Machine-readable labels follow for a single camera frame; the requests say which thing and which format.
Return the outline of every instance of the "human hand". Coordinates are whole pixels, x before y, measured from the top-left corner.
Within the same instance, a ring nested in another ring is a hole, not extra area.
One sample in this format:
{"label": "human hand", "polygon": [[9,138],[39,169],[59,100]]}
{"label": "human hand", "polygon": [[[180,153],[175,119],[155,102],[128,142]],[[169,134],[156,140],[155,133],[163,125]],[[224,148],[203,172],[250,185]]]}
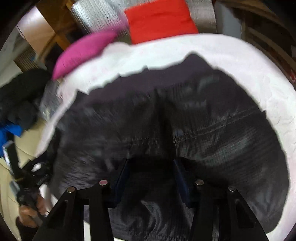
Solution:
{"label": "human hand", "polygon": [[[38,195],[37,197],[36,207],[41,215],[45,214],[46,212],[45,200],[41,195]],[[37,224],[33,220],[33,218],[36,216],[37,216],[36,210],[26,205],[20,206],[19,220],[24,226],[27,226],[30,228],[36,228]]]}

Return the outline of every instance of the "red cloth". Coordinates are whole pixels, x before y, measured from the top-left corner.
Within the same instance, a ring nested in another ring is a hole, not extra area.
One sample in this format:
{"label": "red cloth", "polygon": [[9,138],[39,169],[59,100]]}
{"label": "red cloth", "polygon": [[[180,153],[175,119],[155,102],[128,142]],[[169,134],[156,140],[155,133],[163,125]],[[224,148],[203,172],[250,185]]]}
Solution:
{"label": "red cloth", "polygon": [[197,34],[185,0],[156,0],[125,10],[133,44]]}

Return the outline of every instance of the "metal screw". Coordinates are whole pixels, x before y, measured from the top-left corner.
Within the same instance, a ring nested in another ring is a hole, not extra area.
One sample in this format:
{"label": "metal screw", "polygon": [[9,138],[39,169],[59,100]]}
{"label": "metal screw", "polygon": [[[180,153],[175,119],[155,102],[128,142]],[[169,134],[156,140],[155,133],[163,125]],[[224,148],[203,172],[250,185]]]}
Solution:
{"label": "metal screw", "polygon": [[203,180],[200,180],[200,179],[197,179],[197,180],[195,181],[195,184],[198,185],[198,186],[201,186],[201,185],[204,184],[204,181],[203,181]]}
{"label": "metal screw", "polygon": [[228,190],[231,192],[235,192],[237,189],[234,186],[229,186]]}
{"label": "metal screw", "polygon": [[99,182],[100,186],[106,186],[108,184],[107,180],[100,180]]}
{"label": "metal screw", "polygon": [[75,191],[75,187],[69,187],[69,188],[67,188],[67,192],[68,193],[72,193],[74,191]]}

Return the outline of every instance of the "blue cloth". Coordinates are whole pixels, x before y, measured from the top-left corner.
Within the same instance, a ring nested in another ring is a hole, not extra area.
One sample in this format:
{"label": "blue cloth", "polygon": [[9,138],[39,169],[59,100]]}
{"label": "blue cloth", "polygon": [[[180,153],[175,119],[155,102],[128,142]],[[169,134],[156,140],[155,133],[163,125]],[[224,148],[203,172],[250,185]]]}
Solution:
{"label": "blue cloth", "polygon": [[5,126],[0,127],[0,145],[1,145],[1,149],[0,149],[0,157],[3,157],[3,150],[2,150],[2,146],[7,142],[7,132],[10,132],[18,137],[20,137],[22,135],[22,128],[19,125],[15,125],[15,124],[8,124]]}

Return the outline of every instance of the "person's arm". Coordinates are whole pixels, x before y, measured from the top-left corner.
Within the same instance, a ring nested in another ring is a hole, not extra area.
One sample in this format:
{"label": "person's arm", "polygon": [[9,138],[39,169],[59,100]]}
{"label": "person's arm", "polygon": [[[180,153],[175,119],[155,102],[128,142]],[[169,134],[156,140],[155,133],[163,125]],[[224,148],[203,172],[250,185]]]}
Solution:
{"label": "person's arm", "polygon": [[[44,215],[46,212],[44,198],[40,195],[37,199],[36,207],[38,211]],[[20,232],[22,241],[32,241],[38,227],[32,217],[36,217],[37,212],[29,206],[22,205],[19,209],[19,216],[15,220],[15,224]]]}

